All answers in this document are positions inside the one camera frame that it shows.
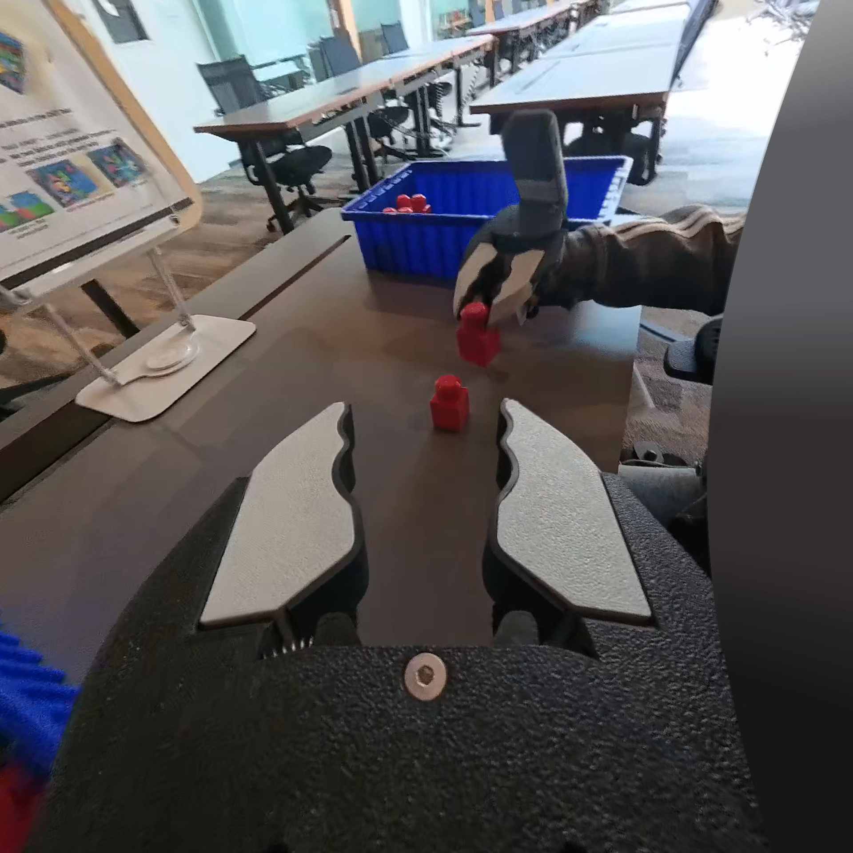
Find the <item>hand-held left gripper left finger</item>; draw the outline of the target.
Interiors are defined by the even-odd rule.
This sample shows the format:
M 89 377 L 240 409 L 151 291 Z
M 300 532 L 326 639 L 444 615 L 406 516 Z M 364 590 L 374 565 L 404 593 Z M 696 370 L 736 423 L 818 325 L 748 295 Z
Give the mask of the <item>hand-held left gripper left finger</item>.
M 327 613 L 357 620 L 368 559 L 354 496 L 355 443 L 351 406 L 335 402 L 254 467 L 200 627 L 284 617 L 293 629 L 314 629 Z

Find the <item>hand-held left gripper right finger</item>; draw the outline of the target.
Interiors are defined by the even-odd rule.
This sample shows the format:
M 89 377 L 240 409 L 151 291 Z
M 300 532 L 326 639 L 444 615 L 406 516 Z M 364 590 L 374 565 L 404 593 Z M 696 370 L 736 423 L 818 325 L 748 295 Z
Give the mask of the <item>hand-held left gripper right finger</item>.
M 488 555 L 551 606 L 622 624 L 653 610 L 602 472 L 514 399 L 499 408 L 499 485 Z

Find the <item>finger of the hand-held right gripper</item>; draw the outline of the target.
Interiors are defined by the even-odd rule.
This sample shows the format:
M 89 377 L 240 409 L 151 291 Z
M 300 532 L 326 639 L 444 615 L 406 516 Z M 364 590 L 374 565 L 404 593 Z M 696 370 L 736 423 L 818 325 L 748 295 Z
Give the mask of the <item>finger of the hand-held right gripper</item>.
M 490 305 L 490 327 L 511 319 L 515 319 L 518 325 L 526 322 L 542 253 L 525 251 L 503 259 L 508 262 L 508 272 Z
M 476 245 L 463 262 L 454 287 L 453 314 L 461 316 L 469 304 L 490 307 L 499 292 L 499 252 L 491 243 Z

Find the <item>red single-stud block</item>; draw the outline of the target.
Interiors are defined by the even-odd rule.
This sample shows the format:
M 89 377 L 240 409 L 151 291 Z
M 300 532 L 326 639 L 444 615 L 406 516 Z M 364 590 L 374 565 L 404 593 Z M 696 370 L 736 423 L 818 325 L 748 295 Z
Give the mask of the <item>red single-stud block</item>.
M 453 433 L 463 430 L 470 414 L 470 399 L 458 376 L 442 375 L 435 380 L 430 411 L 437 430 Z
M 456 328 L 456 343 L 460 357 L 467 363 L 488 368 L 501 347 L 501 332 L 490 324 L 489 306 L 474 301 L 465 305 Z

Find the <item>person's right forearm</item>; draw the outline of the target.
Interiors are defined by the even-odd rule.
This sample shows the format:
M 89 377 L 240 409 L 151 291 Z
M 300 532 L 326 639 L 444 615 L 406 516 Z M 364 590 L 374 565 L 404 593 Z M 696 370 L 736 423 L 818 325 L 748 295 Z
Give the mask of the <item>person's right forearm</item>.
M 536 305 L 570 310 L 593 301 L 723 314 L 746 217 L 746 211 L 691 205 L 567 232 L 536 283 Z

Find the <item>grey desk with wood edge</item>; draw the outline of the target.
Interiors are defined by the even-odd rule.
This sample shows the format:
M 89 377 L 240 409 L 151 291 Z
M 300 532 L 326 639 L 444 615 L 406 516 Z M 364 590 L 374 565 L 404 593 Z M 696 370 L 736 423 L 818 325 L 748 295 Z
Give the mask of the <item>grey desk with wood edge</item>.
M 351 160 L 361 192 L 378 182 L 378 172 L 370 145 L 367 118 L 382 106 L 381 93 L 390 92 L 390 63 L 375 61 L 360 68 L 330 77 L 294 91 L 275 94 L 265 101 L 194 127 L 208 134 L 238 144 L 258 143 L 285 130 L 297 130 L 305 143 L 344 127 L 351 147 Z M 264 190 L 273 213 L 286 223 L 287 211 L 276 202 L 276 186 L 269 178 Z
M 453 126 L 456 129 L 477 128 L 480 121 L 471 121 L 470 103 L 474 99 L 477 73 L 464 68 L 480 66 L 491 73 L 497 57 L 498 39 L 491 34 L 437 41 L 419 48 L 386 56 L 390 63 L 390 91 L 403 96 L 438 82 L 450 72 L 454 74 L 452 92 L 455 98 Z
M 582 127 L 579 137 L 562 144 L 565 157 L 626 156 L 632 160 L 628 182 L 646 186 L 657 173 L 676 58 L 675 48 L 663 46 L 543 57 L 474 101 L 470 111 L 487 115 L 490 134 L 498 135 L 515 112 L 549 110 L 561 136 L 568 125 Z
M 581 56 L 623 54 L 644 49 L 664 49 L 678 57 L 684 34 L 684 20 L 596 19 L 565 41 L 542 53 L 543 60 Z
M 511 52 L 516 44 L 550 45 L 560 42 L 581 24 L 588 2 L 569 1 L 523 10 L 467 31 L 468 37 L 491 37 L 497 52 Z

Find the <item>black mesh-back office chair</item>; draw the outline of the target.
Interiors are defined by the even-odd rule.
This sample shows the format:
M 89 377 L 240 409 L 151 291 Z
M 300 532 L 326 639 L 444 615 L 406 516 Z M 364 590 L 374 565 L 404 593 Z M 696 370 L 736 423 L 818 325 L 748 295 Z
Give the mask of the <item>black mesh-back office chair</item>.
M 677 56 L 670 80 L 670 89 L 677 89 L 680 84 L 680 75 L 695 43 L 709 19 L 714 16 L 719 7 L 719 1 L 678 1 L 677 6 L 687 9 L 682 26 L 682 34 L 679 40 Z

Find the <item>blue ribbed plastic bin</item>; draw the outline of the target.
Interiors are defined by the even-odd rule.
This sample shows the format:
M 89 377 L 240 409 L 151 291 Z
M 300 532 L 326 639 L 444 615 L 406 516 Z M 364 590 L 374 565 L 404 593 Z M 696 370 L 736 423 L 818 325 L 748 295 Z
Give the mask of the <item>blue ribbed plastic bin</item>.
M 1 632 L 1 746 L 30 772 L 49 776 L 80 686 L 43 656 Z

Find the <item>instruction sheet on stand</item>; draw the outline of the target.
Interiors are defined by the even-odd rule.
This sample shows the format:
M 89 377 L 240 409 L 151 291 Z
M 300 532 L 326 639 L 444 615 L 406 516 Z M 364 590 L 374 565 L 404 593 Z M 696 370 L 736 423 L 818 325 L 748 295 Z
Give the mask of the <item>instruction sheet on stand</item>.
M 98 72 L 104 83 L 112 91 L 114 97 L 123 106 L 134 126 L 143 134 L 151 148 L 162 159 L 165 165 L 172 171 L 185 191 L 191 196 L 191 205 L 183 210 L 181 219 L 183 225 L 179 228 L 177 235 L 188 230 L 196 224 L 200 217 L 200 197 L 195 182 L 187 169 L 177 158 L 165 137 L 151 120 L 143 105 L 138 101 L 132 89 L 124 81 L 120 71 L 112 62 L 112 57 L 103 48 L 101 41 L 86 26 L 84 20 L 64 2 L 46 2 L 53 9 L 55 16 L 60 21 L 72 41 L 92 67 Z

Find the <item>printed instruction sheet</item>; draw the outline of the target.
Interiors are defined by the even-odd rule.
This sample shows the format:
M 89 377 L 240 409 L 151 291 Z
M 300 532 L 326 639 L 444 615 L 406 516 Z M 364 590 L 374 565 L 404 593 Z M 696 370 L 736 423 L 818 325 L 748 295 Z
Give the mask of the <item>printed instruction sheet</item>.
M 191 205 L 48 3 L 2 2 L 1 48 L 2 287 Z

